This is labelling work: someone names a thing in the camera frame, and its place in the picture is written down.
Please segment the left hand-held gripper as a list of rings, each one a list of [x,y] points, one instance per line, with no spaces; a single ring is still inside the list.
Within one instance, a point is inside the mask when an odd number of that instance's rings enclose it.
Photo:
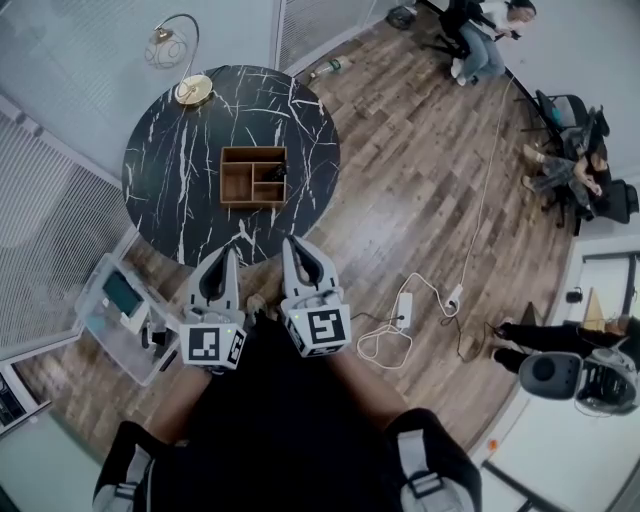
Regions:
[[[247,333],[246,314],[238,310],[238,259],[233,248],[220,248],[198,264],[188,280],[187,298],[191,305],[204,307],[222,301],[228,310],[185,308],[179,328],[183,362],[214,372],[235,370]]]

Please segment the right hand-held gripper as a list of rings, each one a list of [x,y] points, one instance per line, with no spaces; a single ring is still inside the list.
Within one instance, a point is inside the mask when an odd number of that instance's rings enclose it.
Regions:
[[[282,244],[284,294],[280,318],[303,358],[327,356],[351,344],[351,311],[333,261],[298,236]]]

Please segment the wooden compartment tray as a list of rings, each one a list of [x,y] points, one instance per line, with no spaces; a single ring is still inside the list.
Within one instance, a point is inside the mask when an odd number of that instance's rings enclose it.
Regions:
[[[220,204],[228,209],[282,208],[287,199],[287,176],[284,182],[264,180],[265,173],[279,162],[287,164],[283,146],[223,147]]]

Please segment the person's left forearm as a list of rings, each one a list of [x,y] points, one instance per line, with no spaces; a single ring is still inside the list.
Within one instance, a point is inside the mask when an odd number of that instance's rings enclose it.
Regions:
[[[211,379],[209,372],[185,366],[152,414],[149,433],[165,444],[181,440],[189,417]]]

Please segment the person's shoe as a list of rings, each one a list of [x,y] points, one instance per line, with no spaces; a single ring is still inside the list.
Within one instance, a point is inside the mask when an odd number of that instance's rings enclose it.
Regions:
[[[260,294],[256,293],[247,298],[246,301],[247,320],[251,324],[256,324],[262,316],[270,320],[277,319],[277,312],[274,306],[270,305]]]

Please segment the white tablet device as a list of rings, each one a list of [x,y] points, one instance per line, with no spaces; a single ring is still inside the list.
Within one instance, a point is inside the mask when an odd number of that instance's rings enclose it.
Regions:
[[[149,313],[145,299],[129,284],[119,271],[113,271],[102,287],[106,298],[118,311],[118,319],[137,332]]]

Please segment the clear plastic bin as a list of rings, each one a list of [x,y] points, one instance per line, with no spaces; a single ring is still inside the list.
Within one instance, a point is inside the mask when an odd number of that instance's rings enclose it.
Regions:
[[[102,289],[113,271],[121,272],[149,306],[137,332],[120,322]],[[180,313],[133,266],[111,253],[103,255],[91,273],[76,299],[75,312],[105,352],[142,386],[149,385],[177,356]]]

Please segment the black marble round table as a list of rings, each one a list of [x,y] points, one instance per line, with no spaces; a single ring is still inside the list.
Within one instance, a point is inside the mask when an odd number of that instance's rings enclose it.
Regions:
[[[180,264],[194,267],[230,246],[251,266],[324,213],[341,167],[339,135],[321,99],[287,74],[231,65],[210,78],[213,92],[202,105],[182,106],[167,91],[138,121],[123,159],[125,206],[143,239]],[[282,208],[220,204],[221,150],[239,146],[287,149]]]

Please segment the person's black clothing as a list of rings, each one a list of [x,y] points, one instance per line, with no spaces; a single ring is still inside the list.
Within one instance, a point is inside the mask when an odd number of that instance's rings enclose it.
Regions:
[[[121,423],[93,512],[481,512],[480,473],[438,417],[408,406],[378,429],[327,356],[260,318],[235,370],[205,370],[181,440]]]

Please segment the gold desk lamp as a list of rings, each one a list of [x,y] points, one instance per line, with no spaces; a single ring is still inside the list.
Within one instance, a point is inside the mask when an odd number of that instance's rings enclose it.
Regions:
[[[193,43],[189,43],[184,34],[169,26],[170,22],[182,18],[193,25]],[[183,75],[173,92],[175,100],[185,107],[202,104],[213,92],[212,79],[208,75],[193,73],[199,43],[200,27],[197,20],[190,14],[176,13],[165,18],[153,29],[144,51],[146,63],[155,69],[169,70],[186,62]]]

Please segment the clear plastic bottle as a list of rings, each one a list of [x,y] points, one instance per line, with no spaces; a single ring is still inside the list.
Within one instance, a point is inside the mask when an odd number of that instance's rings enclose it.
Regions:
[[[322,76],[339,73],[351,65],[351,61],[346,56],[338,56],[321,63],[309,73],[311,81]]]

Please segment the white low cabinet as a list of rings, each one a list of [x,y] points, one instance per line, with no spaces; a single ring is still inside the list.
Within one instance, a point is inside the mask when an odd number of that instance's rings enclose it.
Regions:
[[[38,400],[25,385],[12,365],[0,365],[0,438],[38,416],[51,407],[49,400]]]

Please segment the black floor fan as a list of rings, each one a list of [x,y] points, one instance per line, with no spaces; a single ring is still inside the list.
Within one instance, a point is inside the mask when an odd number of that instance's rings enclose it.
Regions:
[[[398,30],[408,30],[416,19],[416,14],[406,6],[391,9],[386,15],[386,22]]]

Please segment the wooden board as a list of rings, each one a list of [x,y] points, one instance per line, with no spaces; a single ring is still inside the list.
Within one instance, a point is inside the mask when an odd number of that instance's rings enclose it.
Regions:
[[[597,292],[594,287],[589,289],[582,327],[588,330],[605,330],[607,319],[602,311]]]

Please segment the black folding chair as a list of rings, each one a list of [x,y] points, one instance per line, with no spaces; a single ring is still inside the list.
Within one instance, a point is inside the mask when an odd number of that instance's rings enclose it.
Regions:
[[[537,90],[531,98],[518,98],[516,102],[528,102],[529,125],[523,132],[546,129],[550,133],[561,133],[586,123],[588,113],[584,102],[576,95],[547,95]]]

